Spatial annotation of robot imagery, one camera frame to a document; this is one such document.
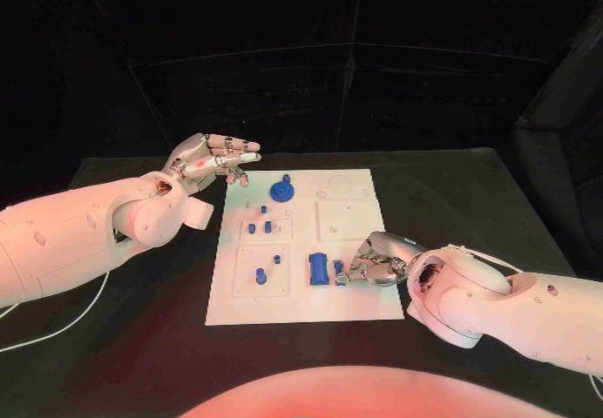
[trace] robotic arm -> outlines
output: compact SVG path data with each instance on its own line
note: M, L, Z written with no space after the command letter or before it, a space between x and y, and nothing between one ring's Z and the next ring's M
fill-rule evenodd
M260 145L195 134L161 172L45 196L0 212L0 307L64 292L164 246L182 224L205 229L213 205L190 197L217 175L249 185L239 164Z
M537 361L603 375L603 283L542 273L506 277L464 247L428 251L374 232L338 282L392 286L407 280L409 314L454 345L472 348L484 334Z

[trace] table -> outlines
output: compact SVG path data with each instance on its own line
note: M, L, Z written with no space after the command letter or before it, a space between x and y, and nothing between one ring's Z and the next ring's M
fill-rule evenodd
M89 158L71 188L136 177L165 158ZM527 271L572 268L495 150L275 154L249 169L370 168L387 231L435 248L467 245ZM205 327L226 198L205 232L112 272L81 322L51 340L0 354L2 416L174 416L243 383L305 367L410 368L474 382L570 416L602 405L586 375L539 363L484 336L477 348L405 320ZM2 347L50 334L89 306L102 279L24 304L0 320ZM405 308L406 285L400 286Z

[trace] blue object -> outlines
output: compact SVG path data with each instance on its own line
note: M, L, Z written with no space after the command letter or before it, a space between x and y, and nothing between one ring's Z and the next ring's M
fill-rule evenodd
M311 285L328 285L330 275L327 274L327 254L311 254Z
M289 174L286 174L283 176L283 181L279 181L270 187L270 197L273 198L273 200L283 203L292 200L295 193L296 190L292 186L292 178L289 177Z
M343 263L343 260L335 260L334 261L334 268L337 269L337 275L344 272L344 263ZM337 285L338 286L345 286L345 283L340 283L337 281Z
M256 271L256 282L263 285L268 282L268 274L265 273L265 269L260 268Z

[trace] white board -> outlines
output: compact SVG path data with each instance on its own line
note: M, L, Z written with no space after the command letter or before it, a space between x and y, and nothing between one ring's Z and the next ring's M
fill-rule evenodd
M296 194L279 203L269 189L285 174ZM249 187L227 191L205 324L400 320L397 287L337 286L335 281L334 261L343 260L347 269L370 233L383 230L370 170L249 172ZM327 254L330 285L311 286L312 253ZM263 285L259 268L268 275Z

